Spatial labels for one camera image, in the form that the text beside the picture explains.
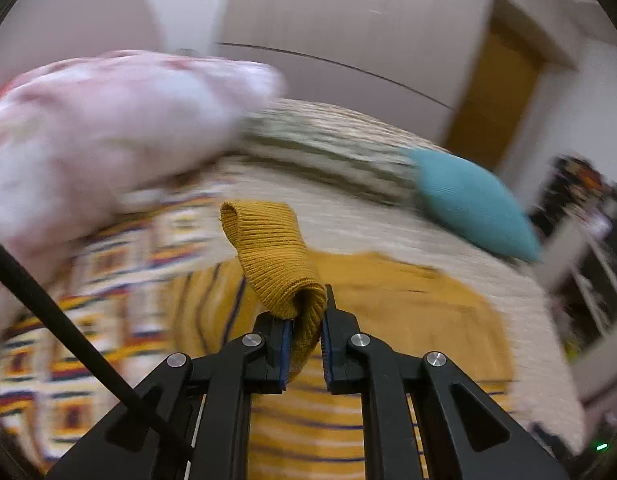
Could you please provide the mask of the yellow striped knit sweater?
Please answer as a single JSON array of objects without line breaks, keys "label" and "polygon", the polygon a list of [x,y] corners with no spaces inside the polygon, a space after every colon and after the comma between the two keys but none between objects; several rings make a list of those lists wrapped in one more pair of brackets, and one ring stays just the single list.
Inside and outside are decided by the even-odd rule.
[{"label": "yellow striped knit sweater", "polygon": [[376,252],[310,249],[293,209],[229,200],[220,224],[235,255],[162,288],[174,350],[220,352],[271,315],[290,326],[286,390],[251,402],[252,479],[360,479],[366,472],[358,387],[373,348],[421,359],[438,351],[499,402],[514,378],[502,319],[444,272]]}]

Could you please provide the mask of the pile of clothes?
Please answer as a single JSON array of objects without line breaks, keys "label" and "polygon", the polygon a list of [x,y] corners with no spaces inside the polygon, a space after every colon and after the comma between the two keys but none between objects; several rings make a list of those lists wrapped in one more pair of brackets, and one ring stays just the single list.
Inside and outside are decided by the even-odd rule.
[{"label": "pile of clothes", "polygon": [[529,214],[532,225],[548,238],[568,209],[581,212],[617,204],[617,183],[608,180],[588,159],[559,155],[551,159],[549,178]]}]

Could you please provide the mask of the beige heart-patterned quilt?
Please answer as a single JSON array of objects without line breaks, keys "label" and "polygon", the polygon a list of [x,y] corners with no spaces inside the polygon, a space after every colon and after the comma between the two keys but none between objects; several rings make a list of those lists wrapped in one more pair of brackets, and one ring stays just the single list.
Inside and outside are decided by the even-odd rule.
[{"label": "beige heart-patterned quilt", "polygon": [[228,159],[202,182],[216,203],[271,200],[298,217],[308,247],[333,254],[380,252],[394,260],[440,270],[477,292],[496,309],[511,344],[514,416],[540,422],[580,451],[584,411],[569,364],[547,310],[547,297],[525,263],[493,257],[407,210],[361,200],[274,168]]}]

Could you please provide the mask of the colourful geometric bed sheet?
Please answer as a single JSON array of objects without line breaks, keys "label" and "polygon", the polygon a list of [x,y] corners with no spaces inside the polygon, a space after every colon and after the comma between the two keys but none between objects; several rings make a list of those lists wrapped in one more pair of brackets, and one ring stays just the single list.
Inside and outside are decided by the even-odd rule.
[{"label": "colourful geometric bed sheet", "polygon": [[[82,244],[49,289],[130,385],[173,351],[213,353],[235,313],[217,299],[227,188],[185,191]],[[0,436],[46,472],[116,400],[38,318],[22,311],[0,341]]]}]

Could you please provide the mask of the white shelf unit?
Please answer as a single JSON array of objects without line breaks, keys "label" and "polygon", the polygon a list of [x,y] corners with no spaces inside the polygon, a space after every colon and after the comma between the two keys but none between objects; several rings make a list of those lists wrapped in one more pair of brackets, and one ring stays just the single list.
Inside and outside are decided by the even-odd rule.
[{"label": "white shelf unit", "polygon": [[617,268],[614,254],[567,212],[541,248],[532,272],[570,363],[579,400],[592,404],[617,386]]}]

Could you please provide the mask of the pink floral comforter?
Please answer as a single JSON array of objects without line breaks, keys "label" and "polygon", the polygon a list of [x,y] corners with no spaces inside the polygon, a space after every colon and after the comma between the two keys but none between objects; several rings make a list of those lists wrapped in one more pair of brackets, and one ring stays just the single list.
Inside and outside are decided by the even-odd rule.
[{"label": "pink floral comforter", "polygon": [[0,95],[0,244],[49,283],[133,192],[228,151],[284,90],[266,64],[150,51],[17,76]]}]

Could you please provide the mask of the olive patterned bolster pillow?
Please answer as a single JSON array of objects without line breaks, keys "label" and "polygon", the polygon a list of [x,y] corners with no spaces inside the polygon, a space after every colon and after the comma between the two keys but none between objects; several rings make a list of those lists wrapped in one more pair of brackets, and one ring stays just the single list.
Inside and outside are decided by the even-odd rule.
[{"label": "olive patterned bolster pillow", "polygon": [[364,200],[407,207],[415,195],[415,150],[430,140],[332,104],[282,99],[250,118],[238,150],[258,164],[332,185]]}]

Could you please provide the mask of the wooden brown door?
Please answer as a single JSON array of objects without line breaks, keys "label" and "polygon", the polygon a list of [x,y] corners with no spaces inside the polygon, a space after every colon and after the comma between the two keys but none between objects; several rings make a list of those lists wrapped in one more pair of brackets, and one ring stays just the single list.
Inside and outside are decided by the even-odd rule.
[{"label": "wooden brown door", "polygon": [[541,55],[521,36],[492,21],[446,136],[446,150],[496,170],[515,137],[542,67]]}]

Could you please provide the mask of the beige wardrobe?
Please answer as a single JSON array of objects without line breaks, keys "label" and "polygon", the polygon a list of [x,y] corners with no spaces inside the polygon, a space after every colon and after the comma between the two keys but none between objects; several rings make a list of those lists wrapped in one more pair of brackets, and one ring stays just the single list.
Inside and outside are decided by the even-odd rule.
[{"label": "beige wardrobe", "polygon": [[467,87],[493,0],[229,0],[218,50],[275,66],[292,99],[434,142]]}]

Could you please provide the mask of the pink rounded headboard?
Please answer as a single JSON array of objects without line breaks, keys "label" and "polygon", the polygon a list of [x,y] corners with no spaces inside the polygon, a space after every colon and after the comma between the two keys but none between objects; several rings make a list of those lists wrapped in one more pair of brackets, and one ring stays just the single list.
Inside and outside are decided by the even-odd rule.
[{"label": "pink rounded headboard", "polygon": [[68,58],[163,49],[148,0],[17,0],[0,24],[0,87]]}]

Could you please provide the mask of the teal corduroy pillow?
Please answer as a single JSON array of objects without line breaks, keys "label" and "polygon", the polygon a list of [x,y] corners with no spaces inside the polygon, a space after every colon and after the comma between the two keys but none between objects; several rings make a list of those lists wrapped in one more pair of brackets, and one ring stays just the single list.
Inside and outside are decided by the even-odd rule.
[{"label": "teal corduroy pillow", "polygon": [[491,171],[425,148],[410,151],[409,158],[419,202],[432,220],[491,254],[539,260],[540,244],[529,216]]}]

